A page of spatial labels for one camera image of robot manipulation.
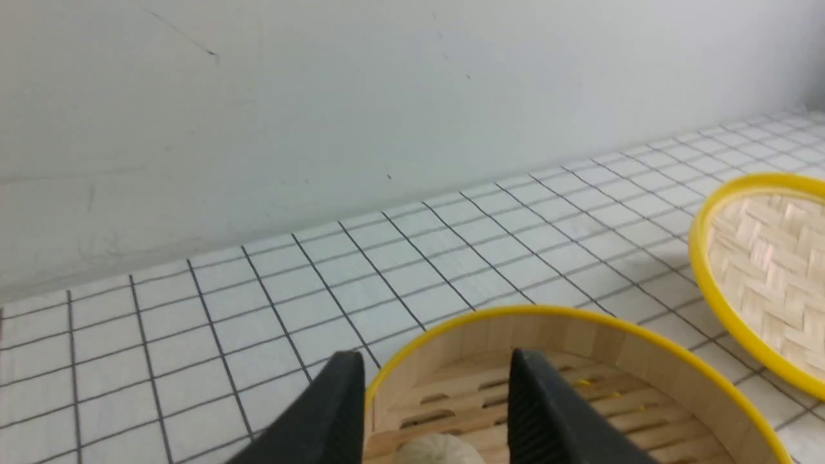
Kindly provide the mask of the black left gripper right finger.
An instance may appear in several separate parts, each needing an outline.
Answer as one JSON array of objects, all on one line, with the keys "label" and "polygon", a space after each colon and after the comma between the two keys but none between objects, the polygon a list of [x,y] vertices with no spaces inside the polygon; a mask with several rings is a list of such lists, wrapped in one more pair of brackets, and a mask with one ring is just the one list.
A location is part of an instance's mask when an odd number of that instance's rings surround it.
[{"label": "black left gripper right finger", "polygon": [[513,350],[508,380],[510,463],[654,463],[533,350]]}]

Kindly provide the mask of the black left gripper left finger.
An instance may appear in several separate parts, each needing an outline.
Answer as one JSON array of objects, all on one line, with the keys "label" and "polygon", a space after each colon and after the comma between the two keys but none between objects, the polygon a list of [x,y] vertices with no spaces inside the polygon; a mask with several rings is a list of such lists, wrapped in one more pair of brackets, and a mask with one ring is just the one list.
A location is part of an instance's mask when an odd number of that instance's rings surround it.
[{"label": "black left gripper left finger", "polygon": [[360,463],[365,368],[354,351],[334,353],[318,376],[230,463]]}]

